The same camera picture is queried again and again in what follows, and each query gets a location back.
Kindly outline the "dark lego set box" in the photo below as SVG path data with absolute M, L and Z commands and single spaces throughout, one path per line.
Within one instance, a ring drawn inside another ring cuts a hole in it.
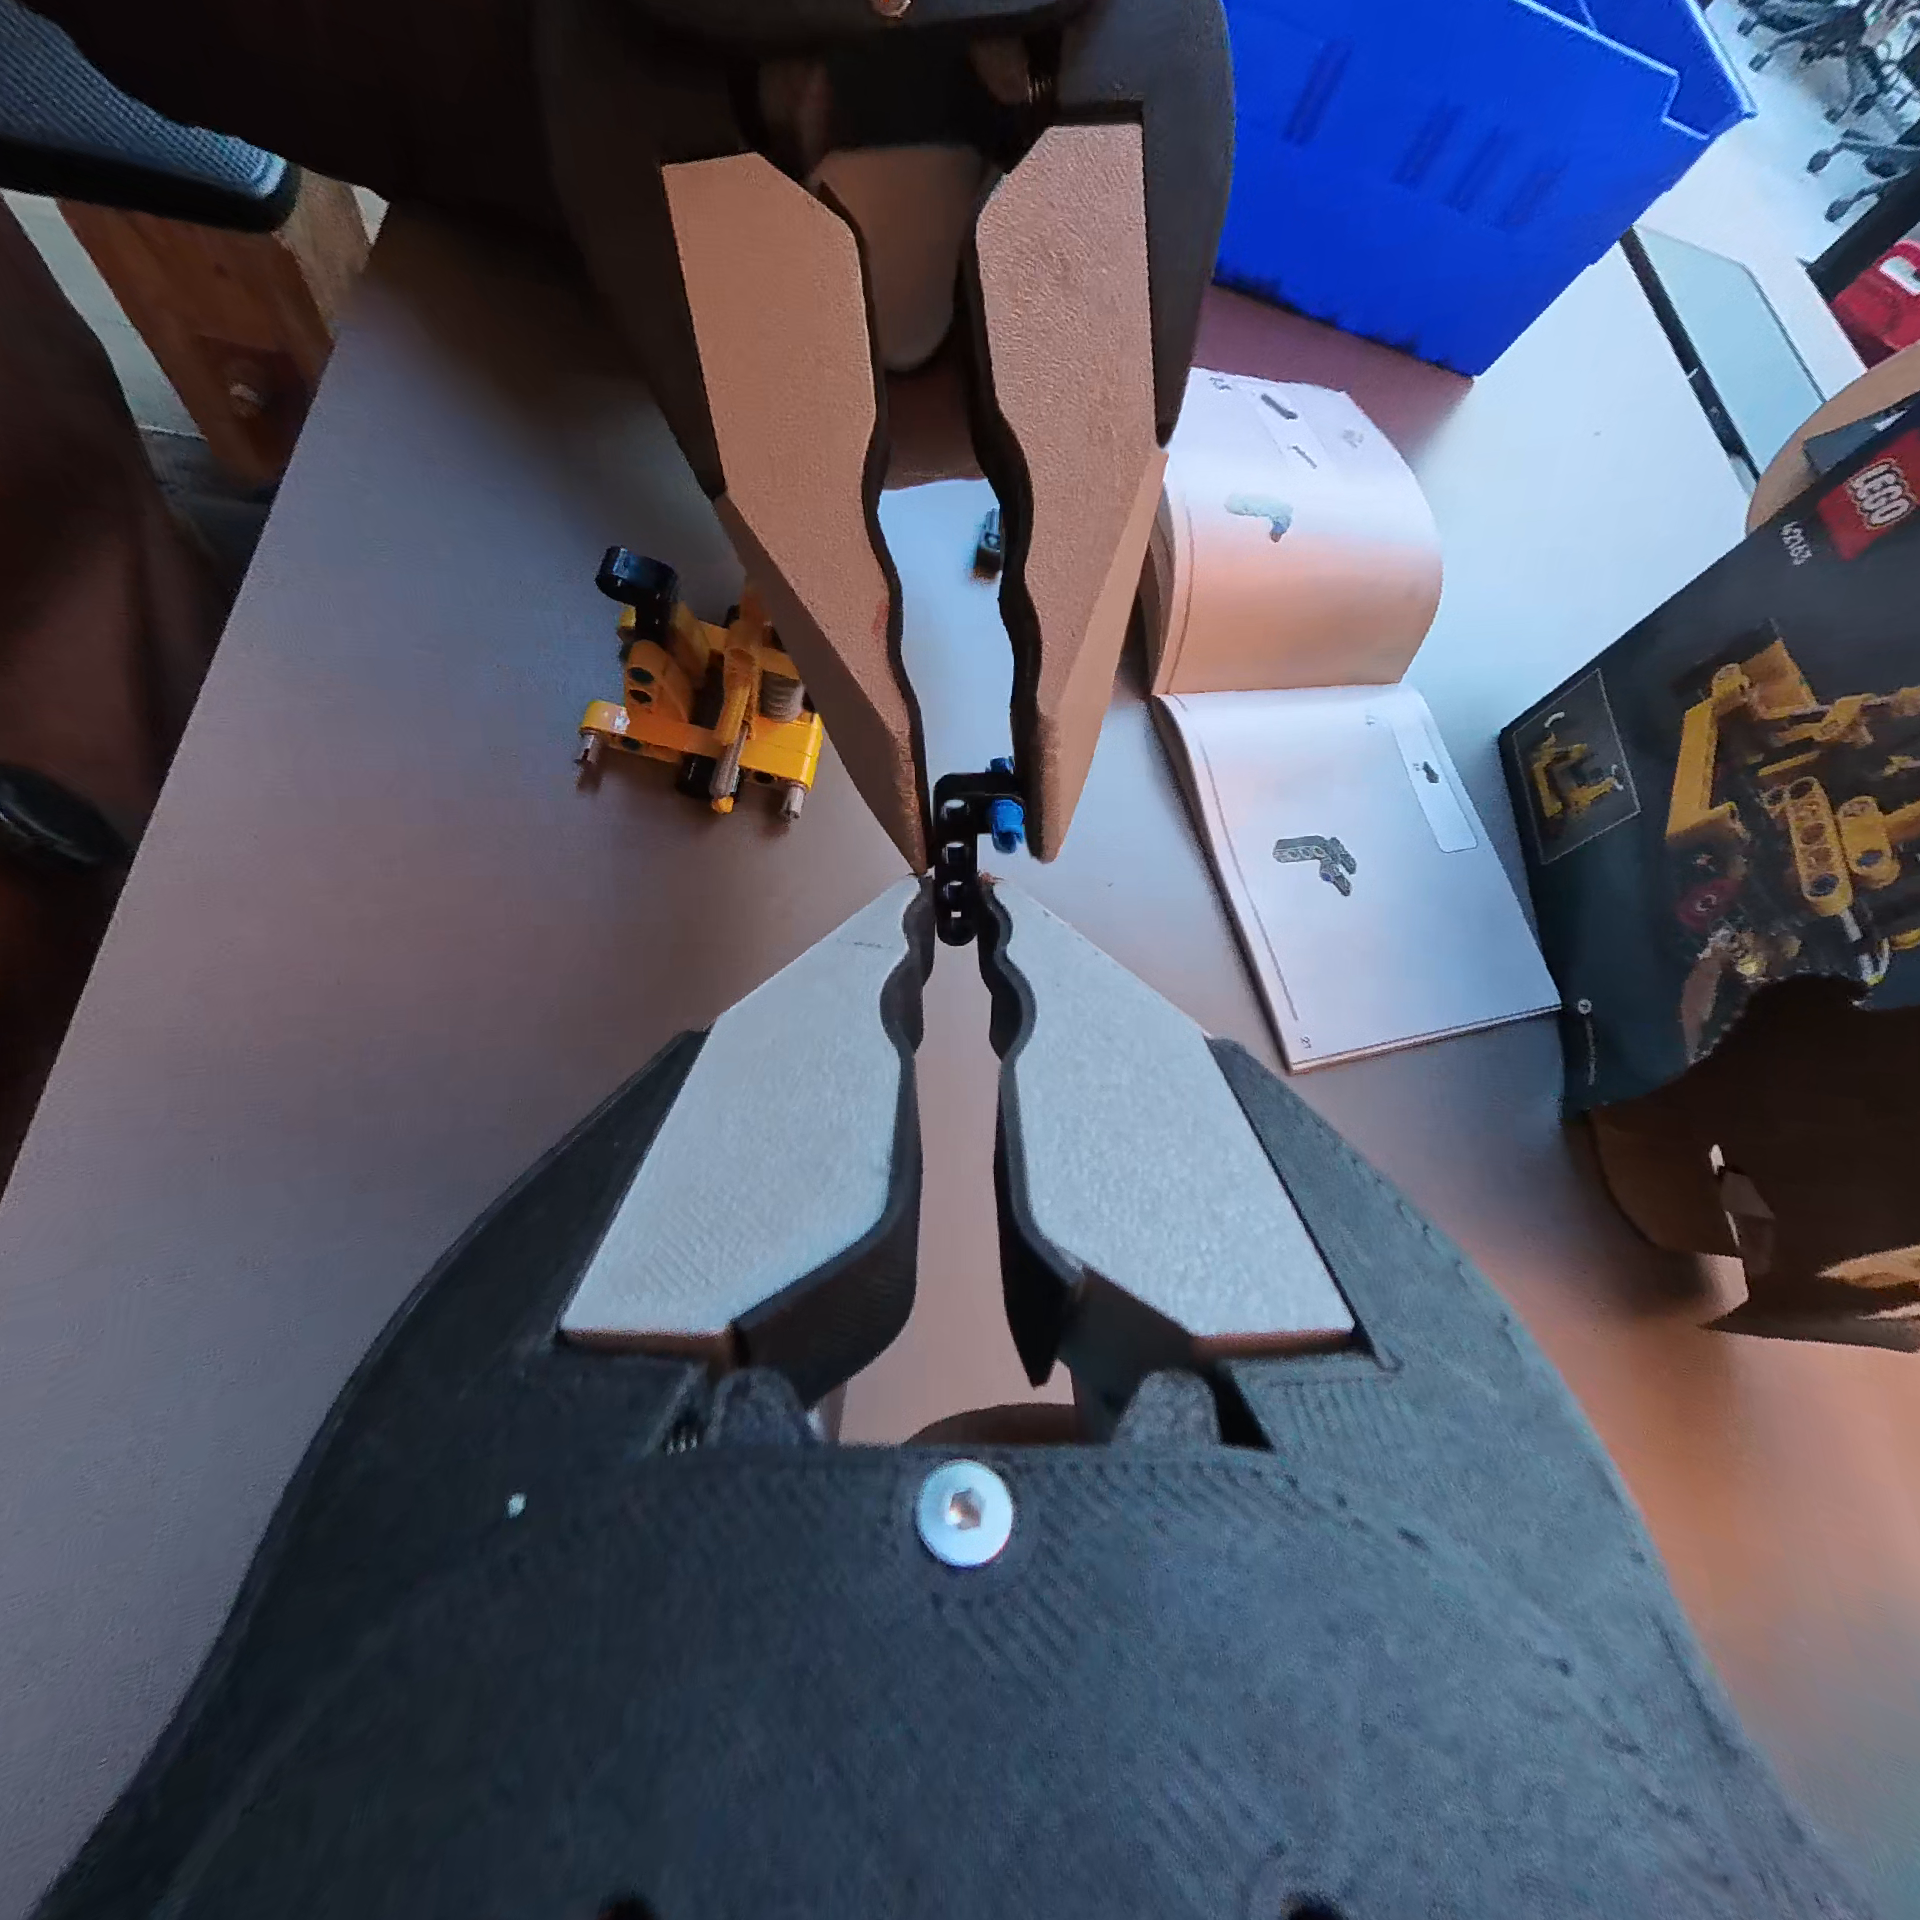
M 1916 347 L 1826 399 L 1747 535 L 1499 734 L 1563 1110 L 1716 1327 L 1918 1345 Z

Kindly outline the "wooden table leg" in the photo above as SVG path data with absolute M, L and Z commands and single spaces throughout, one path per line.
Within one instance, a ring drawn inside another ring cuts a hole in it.
M 274 231 L 64 198 L 57 209 L 216 460 L 272 489 L 369 266 L 372 237 L 354 189 L 305 174 Z

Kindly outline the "yellow lego vehicle assembly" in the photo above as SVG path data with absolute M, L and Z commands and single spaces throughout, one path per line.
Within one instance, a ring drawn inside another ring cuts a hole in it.
M 604 553 L 594 586 L 618 603 L 623 684 L 584 714 L 582 778 L 596 778 L 608 759 L 657 761 L 716 813 L 762 789 L 779 821 L 795 823 L 822 771 L 825 724 L 760 590 L 748 586 L 728 620 L 703 620 L 670 565 L 625 545 Z

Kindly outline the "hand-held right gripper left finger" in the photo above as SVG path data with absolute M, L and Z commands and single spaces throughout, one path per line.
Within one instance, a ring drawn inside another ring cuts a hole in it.
M 931 963 L 902 881 L 712 1021 L 560 1311 L 572 1348 L 779 1377 L 836 1435 L 916 1300 Z

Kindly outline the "blue plastic bin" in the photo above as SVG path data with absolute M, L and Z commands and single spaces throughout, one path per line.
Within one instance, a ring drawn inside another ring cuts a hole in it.
M 1231 2 L 1217 283 L 1466 377 L 1755 105 L 1691 2 Z

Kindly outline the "dark grey knit cloth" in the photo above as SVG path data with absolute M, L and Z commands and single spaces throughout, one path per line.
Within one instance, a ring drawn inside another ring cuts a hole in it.
M 288 159 L 135 101 L 54 21 L 2 5 L 6 189 L 272 234 L 294 215 L 299 185 Z

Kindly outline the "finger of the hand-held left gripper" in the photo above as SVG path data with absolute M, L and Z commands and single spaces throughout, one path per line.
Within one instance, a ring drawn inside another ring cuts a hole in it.
M 1001 620 L 1035 860 L 1066 849 L 1113 699 L 1167 452 L 1136 122 L 1058 123 L 977 212 L 977 450 L 1003 509 Z
M 663 191 L 723 476 L 719 516 L 856 790 L 924 874 L 921 711 L 878 531 L 884 420 L 857 231 L 755 153 L 673 162 Z

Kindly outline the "white instruction booklet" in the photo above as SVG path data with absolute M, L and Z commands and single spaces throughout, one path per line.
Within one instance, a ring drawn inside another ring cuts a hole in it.
M 1431 506 L 1345 390 L 1201 367 L 1139 609 L 1154 719 L 1289 1069 L 1559 1009 L 1409 668 Z

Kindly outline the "red box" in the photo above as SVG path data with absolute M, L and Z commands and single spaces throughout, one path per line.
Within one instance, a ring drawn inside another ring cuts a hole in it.
M 1908 236 L 1863 270 L 1833 302 L 1865 366 L 1918 343 L 1918 237 Z

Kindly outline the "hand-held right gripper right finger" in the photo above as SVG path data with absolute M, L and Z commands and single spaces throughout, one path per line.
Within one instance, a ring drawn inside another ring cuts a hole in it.
M 1348 1300 L 1210 1034 L 1006 881 L 979 886 L 999 1066 L 994 1195 L 1033 1386 L 1339 1353 Z

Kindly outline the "black lego beam blue pins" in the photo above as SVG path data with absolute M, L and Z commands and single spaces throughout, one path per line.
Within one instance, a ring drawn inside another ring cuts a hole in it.
M 999 854 L 1026 851 L 1024 785 L 1012 757 L 998 757 L 980 773 L 944 775 L 934 786 L 931 897 L 936 931 L 946 947 L 968 947 L 980 915 L 979 844 Z

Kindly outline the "white desk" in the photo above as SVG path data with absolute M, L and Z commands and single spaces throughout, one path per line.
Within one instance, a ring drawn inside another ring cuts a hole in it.
M 1635 225 L 1620 253 L 1716 446 L 1745 489 L 1858 358 L 1800 273 L 1777 273 L 1694 237 Z

